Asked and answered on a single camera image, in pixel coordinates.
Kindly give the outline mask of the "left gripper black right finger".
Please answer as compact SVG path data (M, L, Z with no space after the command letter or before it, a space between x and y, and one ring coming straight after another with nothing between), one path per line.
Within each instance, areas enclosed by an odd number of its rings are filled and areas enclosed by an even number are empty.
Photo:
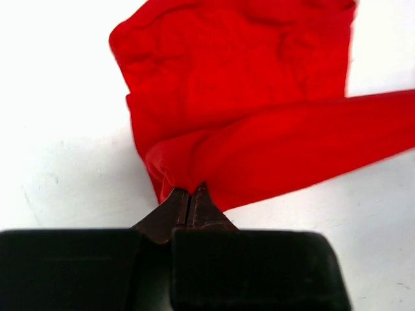
M174 310L351 310L326 237L237 229L205 185L192 195L171 247Z

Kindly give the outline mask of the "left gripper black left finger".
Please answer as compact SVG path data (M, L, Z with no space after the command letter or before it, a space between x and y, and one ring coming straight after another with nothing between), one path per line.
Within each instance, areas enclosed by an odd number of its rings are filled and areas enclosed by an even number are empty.
M170 310L170 241L188 203L176 189L128 229L3 231L1 309Z

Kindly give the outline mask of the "red t shirt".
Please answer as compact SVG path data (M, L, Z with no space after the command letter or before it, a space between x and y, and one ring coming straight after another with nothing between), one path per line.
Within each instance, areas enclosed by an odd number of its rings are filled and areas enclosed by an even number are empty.
M414 92L348 98L355 1L147 1L110 49L156 197L222 211L414 147Z

